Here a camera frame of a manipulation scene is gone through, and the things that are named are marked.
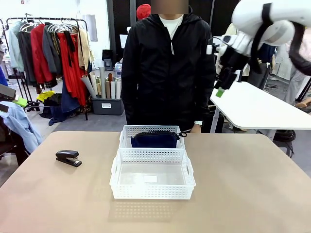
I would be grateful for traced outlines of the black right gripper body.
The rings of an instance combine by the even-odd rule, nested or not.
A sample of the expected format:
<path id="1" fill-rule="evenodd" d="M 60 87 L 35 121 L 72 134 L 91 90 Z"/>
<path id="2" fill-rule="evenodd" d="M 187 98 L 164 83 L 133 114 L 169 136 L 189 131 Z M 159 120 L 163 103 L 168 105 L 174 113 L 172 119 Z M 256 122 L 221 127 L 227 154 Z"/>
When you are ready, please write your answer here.
<path id="1" fill-rule="evenodd" d="M 234 49 L 219 50 L 220 74 L 227 68 L 232 69 L 233 72 L 243 70 L 248 62 L 248 56 L 240 54 Z"/>

